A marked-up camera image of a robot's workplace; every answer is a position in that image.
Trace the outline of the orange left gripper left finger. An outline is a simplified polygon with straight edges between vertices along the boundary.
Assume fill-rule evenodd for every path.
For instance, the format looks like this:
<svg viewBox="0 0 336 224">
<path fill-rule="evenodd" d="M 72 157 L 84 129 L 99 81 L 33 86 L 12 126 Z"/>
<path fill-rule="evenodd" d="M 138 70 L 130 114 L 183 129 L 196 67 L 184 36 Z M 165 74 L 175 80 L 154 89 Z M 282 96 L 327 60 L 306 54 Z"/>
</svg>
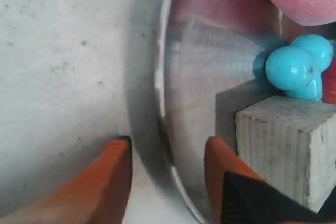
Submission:
<svg viewBox="0 0 336 224">
<path fill-rule="evenodd" d="M 1 223 L 122 223 L 132 185 L 132 142 L 121 136 L 71 181 Z"/>
</svg>

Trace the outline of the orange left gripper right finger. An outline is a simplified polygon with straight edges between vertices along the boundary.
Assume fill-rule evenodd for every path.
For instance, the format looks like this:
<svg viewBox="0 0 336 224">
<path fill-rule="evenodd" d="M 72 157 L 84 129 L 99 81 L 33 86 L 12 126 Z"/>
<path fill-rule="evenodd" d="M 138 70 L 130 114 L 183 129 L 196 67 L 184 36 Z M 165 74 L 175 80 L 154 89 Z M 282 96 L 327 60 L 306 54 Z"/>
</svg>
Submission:
<svg viewBox="0 0 336 224">
<path fill-rule="evenodd" d="M 207 140 L 204 168 L 215 223 L 335 223 L 335 190 L 315 213 L 265 182 L 221 137 Z"/>
</svg>

